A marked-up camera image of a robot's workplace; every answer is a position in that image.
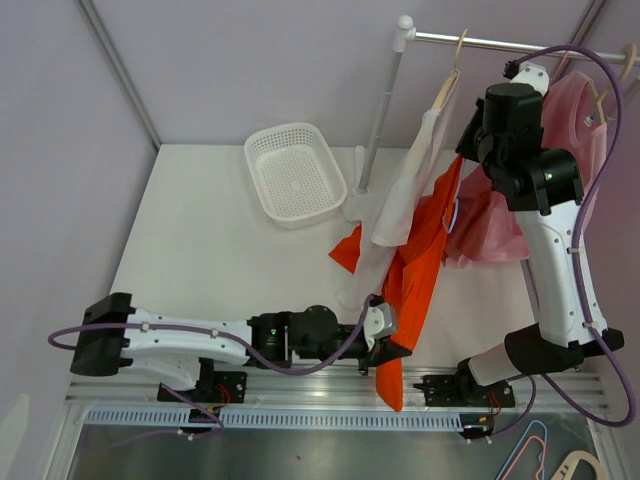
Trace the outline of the orange t shirt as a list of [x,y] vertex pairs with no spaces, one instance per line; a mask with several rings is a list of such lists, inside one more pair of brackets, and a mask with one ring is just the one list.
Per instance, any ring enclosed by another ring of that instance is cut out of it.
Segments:
[[[407,243],[400,246],[384,273],[381,294],[395,310],[398,329],[391,336],[394,346],[413,353],[431,304],[444,249],[453,225],[454,196],[461,179],[464,159],[458,155],[435,182],[433,193],[423,196],[413,216]],[[364,258],[359,246],[362,227],[355,227],[329,256],[355,276],[356,261]],[[403,365],[400,358],[376,367],[376,392],[387,406],[400,412],[404,406]]]

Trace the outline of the white t shirt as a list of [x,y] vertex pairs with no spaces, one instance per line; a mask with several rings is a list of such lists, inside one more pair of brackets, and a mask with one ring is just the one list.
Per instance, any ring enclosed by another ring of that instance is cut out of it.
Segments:
[[397,249],[408,242],[414,211],[444,149],[456,87],[457,82],[441,110],[425,112],[413,144],[386,186],[345,204],[346,219],[361,226],[353,278],[337,293],[348,310],[356,309],[367,295],[381,292]]

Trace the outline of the blue wire hanger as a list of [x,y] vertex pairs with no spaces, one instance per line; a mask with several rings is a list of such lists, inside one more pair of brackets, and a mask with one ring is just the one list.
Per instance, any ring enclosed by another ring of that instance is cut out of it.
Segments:
[[460,201],[459,201],[459,198],[456,197],[453,203],[453,211],[450,215],[449,222],[446,222],[446,219],[443,219],[443,226],[445,227],[446,232],[448,234],[451,234],[452,231],[455,229],[455,225],[457,223],[457,218],[459,214],[459,206],[460,206]]

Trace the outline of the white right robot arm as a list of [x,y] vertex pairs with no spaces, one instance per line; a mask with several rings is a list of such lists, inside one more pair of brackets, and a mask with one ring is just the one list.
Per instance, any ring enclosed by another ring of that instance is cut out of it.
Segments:
[[455,392],[470,405],[509,378],[563,372],[624,345],[623,333],[596,311],[578,237],[579,168],[569,151],[543,147],[542,94],[529,84],[499,83],[476,106],[457,151],[481,165],[514,214],[529,251],[539,314],[535,324],[458,364]]

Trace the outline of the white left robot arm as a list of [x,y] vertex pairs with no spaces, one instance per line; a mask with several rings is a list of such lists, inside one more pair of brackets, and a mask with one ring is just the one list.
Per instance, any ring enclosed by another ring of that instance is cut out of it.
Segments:
[[213,394],[216,379],[193,367],[200,359],[303,376],[343,359],[356,361],[366,373],[411,353],[393,341],[395,312],[380,296],[366,300],[354,325],[340,323],[323,305],[247,320],[206,321],[156,314],[131,301],[131,294],[117,292],[85,310],[72,348],[73,374],[110,377],[130,370],[203,401]]

